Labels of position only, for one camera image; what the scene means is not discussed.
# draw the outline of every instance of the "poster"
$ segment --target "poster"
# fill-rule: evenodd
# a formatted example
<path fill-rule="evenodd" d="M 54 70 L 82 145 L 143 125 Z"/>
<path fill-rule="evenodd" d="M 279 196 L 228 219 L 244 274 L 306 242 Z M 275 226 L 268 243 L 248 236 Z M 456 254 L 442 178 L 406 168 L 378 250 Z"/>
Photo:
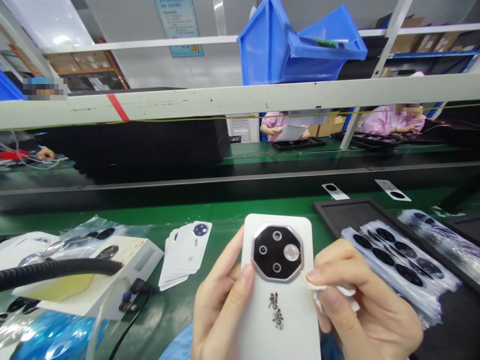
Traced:
<path fill-rule="evenodd" d="M 155 0 L 167 39 L 198 38 L 199 27 L 192 0 Z M 202 45 L 170 46 L 173 58 L 203 56 Z"/>

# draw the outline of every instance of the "fingernail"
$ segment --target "fingernail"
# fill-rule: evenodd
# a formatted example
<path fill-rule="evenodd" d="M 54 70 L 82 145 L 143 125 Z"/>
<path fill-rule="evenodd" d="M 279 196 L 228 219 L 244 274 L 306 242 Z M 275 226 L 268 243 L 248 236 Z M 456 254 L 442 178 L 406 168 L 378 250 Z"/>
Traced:
<path fill-rule="evenodd" d="M 254 276 L 253 266 L 250 264 L 245 265 L 241 271 L 241 281 L 244 283 L 248 283 L 253 276 Z"/>
<path fill-rule="evenodd" d="M 320 302 L 324 307 L 334 308 L 340 303 L 341 300 L 340 292 L 331 286 L 327 287 L 326 290 L 320 294 L 320 296 Z"/>
<path fill-rule="evenodd" d="M 306 278 L 308 280 L 310 280 L 311 282 L 312 281 L 315 281 L 315 280 L 318 280 L 322 277 L 322 272 L 319 270 L 319 269 L 313 269 L 312 271 L 310 271 L 307 275 L 306 275 Z"/>

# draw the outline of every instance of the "stack of cards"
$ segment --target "stack of cards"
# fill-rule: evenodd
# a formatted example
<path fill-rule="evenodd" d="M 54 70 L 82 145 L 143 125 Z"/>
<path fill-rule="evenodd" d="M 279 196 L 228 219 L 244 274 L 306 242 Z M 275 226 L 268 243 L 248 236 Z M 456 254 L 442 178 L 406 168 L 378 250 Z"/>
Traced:
<path fill-rule="evenodd" d="M 210 222 L 195 221 L 170 233 L 165 240 L 165 257 L 158 281 L 160 291 L 183 283 L 200 269 L 211 231 Z"/>

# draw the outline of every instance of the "white machine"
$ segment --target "white machine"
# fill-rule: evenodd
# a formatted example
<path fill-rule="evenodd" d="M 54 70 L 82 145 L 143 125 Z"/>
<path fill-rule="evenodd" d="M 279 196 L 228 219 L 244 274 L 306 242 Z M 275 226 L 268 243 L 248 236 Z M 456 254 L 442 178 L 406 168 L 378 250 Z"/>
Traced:
<path fill-rule="evenodd" d="M 82 274 L 45 280 L 17 287 L 13 294 L 42 300 L 43 309 L 83 317 L 97 317 L 103 304 L 102 318 L 121 320 L 125 312 L 119 310 L 123 294 L 135 279 L 146 281 L 161 260 L 164 252 L 146 238 L 112 236 L 91 258 L 123 263 L 114 275 Z"/>

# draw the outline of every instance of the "white metal shelf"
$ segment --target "white metal shelf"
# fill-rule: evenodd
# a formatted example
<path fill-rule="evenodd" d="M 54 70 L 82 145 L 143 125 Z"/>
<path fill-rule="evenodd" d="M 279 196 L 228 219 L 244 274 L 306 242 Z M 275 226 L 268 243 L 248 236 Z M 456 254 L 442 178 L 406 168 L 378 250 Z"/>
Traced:
<path fill-rule="evenodd" d="M 480 73 L 118 93 L 130 120 L 480 99 Z M 2 101 L 0 129 L 121 121 L 107 95 Z"/>
<path fill-rule="evenodd" d="M 472 30 L 480 30 L 480 23 L 460 24 L 460 25 L 445 25 L 445 26 L 424 26 L 424 27 L 410 27 L 401 28 L 398 31 L 399 35 L 405 34 L 430 34 L 430 33 L 448 33 L 448 32 L 465 32 Z M 365 29 L 359 30 L 360 36 L 377 37 L 385 36 L 387 29 Z M 78 53 L 89 51 L 105 51 L 105 50 L 121 50 L 121 49 L 140 49 L 140 48 L 159 48 L 165 46 L 178 45 L 205 45 L 205 44 L 229 44 L 237 41 L 238 35 L 228 36 L 203 36 L 203 37 L 186 37 L 178 39 L 156 39 L 156 40 L 141 40 L 141 41 L 121 41 L 121 42 L 107 42 L 94 45 L 79 45 L 79 46 L 56 46 L 56 47 L 42 47 L 40 52 L 42 54 L 61 54 L 61 53 Z"/>

